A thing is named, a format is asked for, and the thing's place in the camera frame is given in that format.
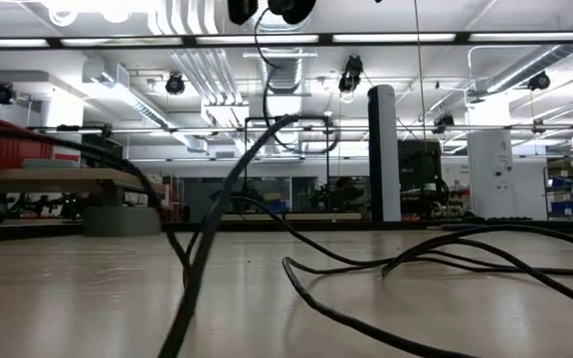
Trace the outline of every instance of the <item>wooden table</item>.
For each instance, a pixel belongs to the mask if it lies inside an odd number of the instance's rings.
[[[161,184],[152,184],[157,193]],[[144,193],[140,180],[115,169],[3,169],[0,193],[105,193],[109,188]]]

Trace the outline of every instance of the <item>overhead rail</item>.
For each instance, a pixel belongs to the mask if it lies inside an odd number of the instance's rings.
[[[149,134],[149,133],[181,133],[189,135],[211,135],[218,133],[232,133],[232,132],[245,132],[245,127],[183,127],[183,128],[99,128],[94,126],[68,126],[68,127],[29,127],[30,130],[36,130],[45,134]],[[478,131],[478,130],[536,130],[541,132],[544,130],[573,130],[573,124],[513,124],[513,125],[407,125],[404,128],[398,128],[398,131],[421,131],[421,130],[444,130],[444,131]],[[248,132],[264,132],[266,129],[262,126],[248,127]],[[283,132],[320,132],[325,133],[327,128],[325,126],[311,125],[311,126],[296,126],[287,127],[282,129]],[[330,131],[344,131],[344,132],[364,132],[368,131],[368,126],[334,126]]]
[[[461,31],[395,33],[279,33],[258,36],[265,47],[573,45],[568,31]],[[156,50],[255,47],[254,35],[164,35],[0,38],[0,51]]]

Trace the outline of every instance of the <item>black equipment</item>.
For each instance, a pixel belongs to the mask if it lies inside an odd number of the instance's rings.
[[[229,0],[229,19],[236,25],[246,23],[258,11],[258,0]],[[269,10],[288,24],[299,24],[313,11],[315,0],[269,0]]]
[[[444,113],[435,118],[436,129],[433,129],[433,134],[442,134],[446,132],[446,127],[455,125],[455,118],[451,113]]]
[[[185,83],[183,82],[183,76],[181,74],[171,74],[169,75],[169,80],[165,85],[167,93],[172,95],[182,94],[185,92]]]
[[[359,75],[364,71],[362,60],[357,55],[351,55],[346,62],[344,72],[339,80],[339,90],[342,93],[351,93],[357,89],[361,82]]]
[[[551,79],[543,71],[542,73],[534,76],[527,83],[530,90],[546,90],[551,85]]]
[[[0,104],[11,105],[17,101],[17,93],[13,90],[13,84],[0,84]]]

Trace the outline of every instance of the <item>blue container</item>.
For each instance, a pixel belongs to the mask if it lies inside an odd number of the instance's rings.
[[[288,210],[287,201],[285,200],[278,200],[268,205],[269,209],[276,214],[284,213]]]
[[[553,214],[565,214],[565,209],[570,209],[573,214],[573,201],[552,203]]]

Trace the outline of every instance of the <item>red case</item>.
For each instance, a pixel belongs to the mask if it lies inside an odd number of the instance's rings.
[[[0,128],[26,128],[0,120]],[[24,159],[52,159],[53,146],[29,140],[0,137],[0,169],[23,168]]]

